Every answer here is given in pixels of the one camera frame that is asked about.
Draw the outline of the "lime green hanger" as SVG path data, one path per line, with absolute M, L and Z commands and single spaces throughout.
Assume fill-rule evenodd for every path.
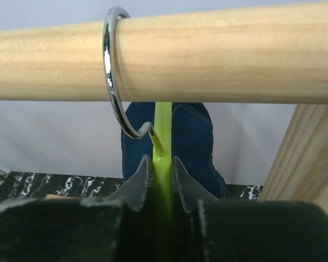
M 154 261 L 171 261 L 173 258 L 172 103 L 157 102 L 154 122 L 144 122 L 139 130 L 133 128 L 125 114 L 115 76 L 115 31 L 118 19 L 126 19 L 129 16 L 129 13 L 121 7 L 110 8 L 105 16 L 102 36 L 104 75 L 109 99 L 122 130 L 133 139 L 141 139 L 149 134 L 153 143 Z

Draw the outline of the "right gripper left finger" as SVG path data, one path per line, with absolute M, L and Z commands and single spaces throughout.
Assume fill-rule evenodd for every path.
M 0 204 L 0 261 L 152 261 L 153 164 L 108 197 Z

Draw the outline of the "navy blue garment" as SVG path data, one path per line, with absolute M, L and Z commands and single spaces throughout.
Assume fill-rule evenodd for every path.
M 202 103 L 172 104 L 172 156 L 187 172 L 217 198 L 226 195 L 226 183 L 213 165 L 213 124 Z M 121 134 L 122 174 L 127 181 L 144 155 L 153 153 L 149 135 L 137 140 Z

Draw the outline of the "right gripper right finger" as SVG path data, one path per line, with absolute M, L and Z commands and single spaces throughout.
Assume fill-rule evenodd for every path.
M 218 199 L 172 163 L 174 261 L 328 261 L 328 215 L 293 201 Z

